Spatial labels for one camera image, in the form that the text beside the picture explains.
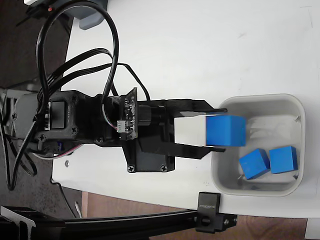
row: white plastic part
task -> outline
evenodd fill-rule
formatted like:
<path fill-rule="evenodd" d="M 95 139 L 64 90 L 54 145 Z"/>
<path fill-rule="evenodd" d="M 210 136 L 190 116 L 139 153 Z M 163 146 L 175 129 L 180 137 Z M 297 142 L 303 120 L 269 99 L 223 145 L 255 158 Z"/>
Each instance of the white plastic part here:
<path fill-rule="evenodd" d="M 306 222 L 305 239 L 320 239 L 320 218 L 309 218 Z"/>
<path fill-rule="evenodd" d="M 28 6 L 30 6 L 31 4 L 34 4 L 37 1 L 38 0 L 23 0 L 24 4 Z"/>
<path fill-rule="evenodd" d="M 236 96 L 220 108 L 242 116 L 246 122 L 246 146 L 227 147 L 212 158 L 212 179 L 225 194 L 242 196 L 283 197 L 300 184 L 305 164 L 306 114 L 301 102 L 290 94 Z M 293 146 L 297 152 L 298 170 L 247 180 L 239 158 L 257 148 L 269 150 Z"/>

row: wooden floor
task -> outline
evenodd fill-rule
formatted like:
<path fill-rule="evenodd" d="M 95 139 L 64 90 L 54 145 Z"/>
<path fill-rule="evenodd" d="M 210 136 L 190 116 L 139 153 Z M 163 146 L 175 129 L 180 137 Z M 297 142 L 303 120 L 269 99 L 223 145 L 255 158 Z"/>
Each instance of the wooden floor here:
<path fill-rule="evenodd" d="M 164 213 L 178 208 L 128 201 L 84 192 L 83 217 L 116 217 Z M 239 216 L 236 227 L 224 232 L 207 234 L 194 229 L 154 236 L 152 240 L 303 240 L 306 219 Z"/>

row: circuit board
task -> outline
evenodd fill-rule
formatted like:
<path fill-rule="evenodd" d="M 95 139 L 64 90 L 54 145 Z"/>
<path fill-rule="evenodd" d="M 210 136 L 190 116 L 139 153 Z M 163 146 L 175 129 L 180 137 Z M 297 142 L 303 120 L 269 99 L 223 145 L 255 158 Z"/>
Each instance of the circuit board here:
<path fill-rule="evenodd" d="M 120 120 L 117 121 L 117 132 L 120 140 L 131 140 L 138 137 L 138 89 L 133 88 L 127 95 L 120 97 Z"/>

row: black metal bracket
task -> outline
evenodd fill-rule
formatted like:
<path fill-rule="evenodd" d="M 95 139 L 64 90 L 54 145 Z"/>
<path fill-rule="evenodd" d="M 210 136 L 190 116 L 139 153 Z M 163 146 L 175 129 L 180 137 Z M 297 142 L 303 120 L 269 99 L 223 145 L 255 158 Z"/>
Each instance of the black metal bracket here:
<path fill-rule="evenodd" d="M 220 197 L 220 193 L 199 192 L 197 232 L 214 234 L 237 225 L 237 215 L 219 213 Z"/>
<path fill-rule="evenodd" d="M 237 224 L 237 215 L 219 213 L 219 193 L 200 192 L 198 203 L 197 211 L 65 220 L 28 207 L 2 206 L 0 231 L 10 240 L 133 240 L 192 228 L 214 234 Z"/>
<path fill-rule="evenodd" d="M 126 98 L 134 99 L 136 94 L 137 91 L 132 97 Z M 193 99 L 138 101 L 134 105 L 137 104 L 138 107 L 134 109 L 140 113 L 135 113 L 138 116 L 136 120 L 149 119 L 150 123 L 157 124 L 139 125 L 135 128 L 138 138 L 122 141 L 129 173 L 166 173 L 175 170 L 175 157 L 200 160 L 210 152 L 223 153 L 226 150 L 220 147 L 175 143 L 175 118 L 223 114 L 227 112 L 226 108 L 213 108 L 205 100 Z"/>

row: dark floor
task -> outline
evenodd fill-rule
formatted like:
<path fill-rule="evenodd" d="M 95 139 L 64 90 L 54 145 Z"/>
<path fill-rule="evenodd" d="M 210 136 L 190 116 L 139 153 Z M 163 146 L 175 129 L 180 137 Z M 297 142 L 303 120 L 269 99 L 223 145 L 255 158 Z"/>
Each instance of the dark floor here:
<path fill-rule="evenodd" d="M 0 0 L 0 86 L 10 86 L 36 77 L 36 42 L 43 19 L 30 19 L 16 27 L 26 15 L 23 0 Z M 59 23 L 52 26 L 45 44 L 45 62 L 50 73 L 65 62 L 69 35 Z M 30 207 L 58 218 L 71 218 L 58 186 L 49 182 L 52 161 L 35 159 L 38 175 L 30 177 L 20 169 L 16 189 L 8 191 L 0 147 L 0 206 Z M 74 212 L 81 203 L 80 191 L 65 188 Z"/>

